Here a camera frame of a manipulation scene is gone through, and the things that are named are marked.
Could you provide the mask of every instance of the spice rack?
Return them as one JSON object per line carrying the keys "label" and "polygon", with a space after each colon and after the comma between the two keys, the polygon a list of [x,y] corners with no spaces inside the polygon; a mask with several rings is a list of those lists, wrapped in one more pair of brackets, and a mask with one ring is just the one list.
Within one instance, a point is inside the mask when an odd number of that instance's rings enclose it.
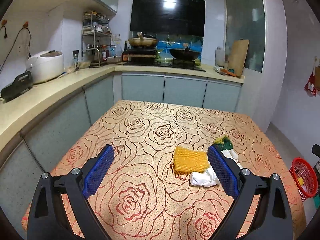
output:
{"label": "spice rack", "polygon": [[[83,39],[85,36],[93,37],[93,48],[84,48]],[[111,31],[109,29],[109,19],[103,16],[98,17],[94,12],[85,12],[83,21],[82,21],[82,35],[81,35],[81,54],[82,57],[84,55],[84,51],[88,52],[90,50],[94,50],[97,53],[98,62],[93,62],[91,65],[95,65],[96,67],[101,67],[108,63],[108,61],[101,61],[100,55],[102,54],[102,48],[98,47],[96,42],[96,37],[109,37],[109,45],[111,47]]]}

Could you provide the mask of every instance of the floral tablecloth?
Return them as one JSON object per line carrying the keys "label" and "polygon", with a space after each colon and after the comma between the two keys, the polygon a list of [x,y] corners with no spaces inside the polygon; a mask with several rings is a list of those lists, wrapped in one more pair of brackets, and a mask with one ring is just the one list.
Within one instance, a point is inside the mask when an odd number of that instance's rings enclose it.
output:
{"label": "floral tablecloth", "polygon": [[[298,236],[306,219],[295,183],[270,140],[246,115],[122,100],[90,127],[51,174],[82,167],[110,144],[114,161],[88,200],[112,239],[208,239],[233,199],[221,186],[191,186],[188,174],[174,171],[172,155],[176,146],[207,151],[224,134],[243,167],[260,176],[281,176]],[[83,236],[67,196],[62,197],[73,231]],[[257,203],[255,196],[240,236],[247,232]],[[28,211],[22,219],[24,229],[27,221]]]}

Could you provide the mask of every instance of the silver screw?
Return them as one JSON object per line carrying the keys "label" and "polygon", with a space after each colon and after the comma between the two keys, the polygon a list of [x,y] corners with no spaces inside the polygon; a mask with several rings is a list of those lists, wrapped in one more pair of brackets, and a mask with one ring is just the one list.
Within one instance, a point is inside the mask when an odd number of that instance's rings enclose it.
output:
{"label": "silver screw", "polygon": [[250,172],[248,169],[243,169],[243,170],[242,170],[242,173],[243,173],[244,175],[248,176],[248,175],[250,175],[251,172]]}
{"label": "silver screw", "polygon": [[79,168],[74,168],[74,169],[72,169],[72,171],[71,171],[71,173],[72,173],[73,175],[77,175],[77,174],[79,174],[79,172],[80,172],[80,169],[79,169]]}
{"label": "silver screw", "polygon": [[280,179],[280,176],[279,176],[278,174],[276,174],[276,173],[274,173],[274,174],[272,175],[272,177],[273,177],[275,180]]}
{"label": "silver screw", "polygon": [[48,176],[49,176],[49,173],[44,172],[42,173],[41,178],[46,179]]}

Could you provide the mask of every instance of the green and yellow scrubber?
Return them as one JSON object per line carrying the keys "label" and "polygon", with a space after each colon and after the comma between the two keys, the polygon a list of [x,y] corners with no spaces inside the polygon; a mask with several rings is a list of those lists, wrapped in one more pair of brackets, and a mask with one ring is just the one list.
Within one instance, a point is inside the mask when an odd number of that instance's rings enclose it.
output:
{"label": "green and yellow scrubber", "polygon": [[220,151],[233,149],[232,142],[229,137],[224,135],[214,140],[213,145]]}

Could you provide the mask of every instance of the black cable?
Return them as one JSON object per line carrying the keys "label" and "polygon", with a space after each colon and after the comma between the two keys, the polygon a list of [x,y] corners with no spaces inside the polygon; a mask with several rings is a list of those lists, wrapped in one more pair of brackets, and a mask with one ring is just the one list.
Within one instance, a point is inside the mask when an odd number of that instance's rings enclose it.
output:
{"label": "black cable", "polygon": [[3,25],[3,26],[1,26],[0,31],[2,30],[2,28],[4,28],[4,38],[6,39],[8,37],[7,28]]}
{"label": "black cable", "polygon": [[14,39],[14,42],[13,42],[13,44],[12,44],[12,47],[11,47],[11,49],[10,49],[10,51],[9,51],[8,55],[7,55],[7,56],[5,57],[5,59],[4,59],[4,62],[3,62],[3,64],[2,64],[2,66],[1,66],[1,68],[0,68],[0,74],[1,74],[1,72],[2,72],[2,70],[3,70],[3,66],[4,66],[5,62],[7,61],[7,58],[9,57],[9,55],[10,55],[10,53],[11,53],[12,49],[13,49],[14,44],[15,44],[15,43],[16,43],[16,41],[17,41],[17,38],[18,38],[18,36],[19,36],[19,33],[20,33],[23,29],[27,29],[27,30],[28,30],[28,32],[29,32],[29,35],[30,35],[30,38],[29,38],[29,48],[28,48],[28,53],[29,53],[29,57],[31,57],[31,55],[30,55],[31,33],[30,33],[30,31],[29,31],[29,29],[28,29],[28,28],[21,28],[21,29],[19,30],[19,32],[18,32],[18,34],[17,34],[16,38]]}

